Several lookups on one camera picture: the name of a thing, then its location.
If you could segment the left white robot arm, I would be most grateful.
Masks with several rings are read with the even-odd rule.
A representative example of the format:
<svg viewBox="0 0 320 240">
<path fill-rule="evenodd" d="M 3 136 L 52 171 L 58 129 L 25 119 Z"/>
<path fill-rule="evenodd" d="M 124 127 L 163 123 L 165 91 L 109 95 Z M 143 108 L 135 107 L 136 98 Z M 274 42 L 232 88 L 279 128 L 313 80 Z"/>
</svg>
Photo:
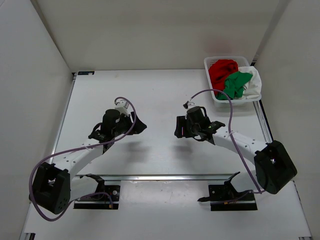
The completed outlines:
<svg viewBox="0 0 320 240">
<path fill-rule="evenodd" d="M 69 203 L 86 195 L 93 200 L 100 200 L 105 194 L 104 180 L 93 173 L 82 177 L 78 173 L 108 151 L 116 137 L 138 135 L 146 128 L 147 125 L 134 112 L 125 114 L 117 109 L 106 110 L 102 121 L 94 126 L 79 150 L 65 151 L 60 161 L 44 161 L 36 168 L 30 200 L 36 207 L 55 215 L 63 213 Z"/>
</svg>

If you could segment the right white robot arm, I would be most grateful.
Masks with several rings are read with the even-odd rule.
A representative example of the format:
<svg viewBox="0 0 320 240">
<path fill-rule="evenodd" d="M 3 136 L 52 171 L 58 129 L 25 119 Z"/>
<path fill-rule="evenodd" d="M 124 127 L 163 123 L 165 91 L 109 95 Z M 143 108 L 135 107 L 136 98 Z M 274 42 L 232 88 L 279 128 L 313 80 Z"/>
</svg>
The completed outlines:
<svg viewBox="0 0 320 240">
<path fill-rule="evenodd" d="M 275 195 L 298 173 L 281 142 L 258 141 L 231 130 L 220 121 L 211 121 L 203 106 L 195 106 L 186 115 L 177 116 L 174 135 L 179 139 L 209 142 L 254 164 L 253 171 L 248 171 L 246 175 L 234 173 L 220 189 L 215 190 L 213 196 L 201 197 L 199 202 L 228 204 L 252 194 L 254 189 Z"/>
</svg>

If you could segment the green t shirt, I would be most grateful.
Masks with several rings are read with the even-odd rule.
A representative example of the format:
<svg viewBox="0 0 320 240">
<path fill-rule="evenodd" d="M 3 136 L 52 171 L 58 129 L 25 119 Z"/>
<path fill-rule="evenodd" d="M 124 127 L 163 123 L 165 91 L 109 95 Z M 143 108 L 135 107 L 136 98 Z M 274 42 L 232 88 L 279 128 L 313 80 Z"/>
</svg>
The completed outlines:
<svg viewBox="0 0 320 240">
<path fill-rule="evenodd" d="M 224 81 L 223 92 L 228 95 L 228 97 L 233 99 L 240 99 L 244 93 L 244 86 L 247 84 L 253 75 L 249 72 L 240 72 L 230 74 Z"/>
</svg>

